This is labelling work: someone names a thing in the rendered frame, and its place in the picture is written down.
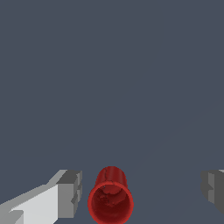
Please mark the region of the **red cup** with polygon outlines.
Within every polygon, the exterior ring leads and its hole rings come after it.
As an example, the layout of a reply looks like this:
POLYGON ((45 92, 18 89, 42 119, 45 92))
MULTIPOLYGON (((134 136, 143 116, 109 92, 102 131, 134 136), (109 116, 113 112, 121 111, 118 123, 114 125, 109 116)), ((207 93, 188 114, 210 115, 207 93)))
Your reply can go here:
POLYGON ((87 207, 97 224, 124 224, 129 219, 134 201, 120 168, 108 166, 99 172, 87 207))

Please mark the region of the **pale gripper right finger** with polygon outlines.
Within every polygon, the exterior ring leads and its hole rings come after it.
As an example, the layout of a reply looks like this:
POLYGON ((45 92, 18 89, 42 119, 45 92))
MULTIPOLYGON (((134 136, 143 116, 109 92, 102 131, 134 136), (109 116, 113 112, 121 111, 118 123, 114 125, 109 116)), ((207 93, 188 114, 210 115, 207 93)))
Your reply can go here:
POLYGON ((224 214, 224 170, 202 171, 200 178, 203 196, 224 214))

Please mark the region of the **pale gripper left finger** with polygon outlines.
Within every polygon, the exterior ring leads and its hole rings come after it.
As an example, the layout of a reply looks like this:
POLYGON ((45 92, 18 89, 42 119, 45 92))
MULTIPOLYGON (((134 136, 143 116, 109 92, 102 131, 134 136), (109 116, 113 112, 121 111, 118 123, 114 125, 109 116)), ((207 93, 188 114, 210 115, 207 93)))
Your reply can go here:
POLYGON ((82 171, 59 170, 38 186, 0 205, 0 224, 54 224, 73 218, 82 195, 82 171))

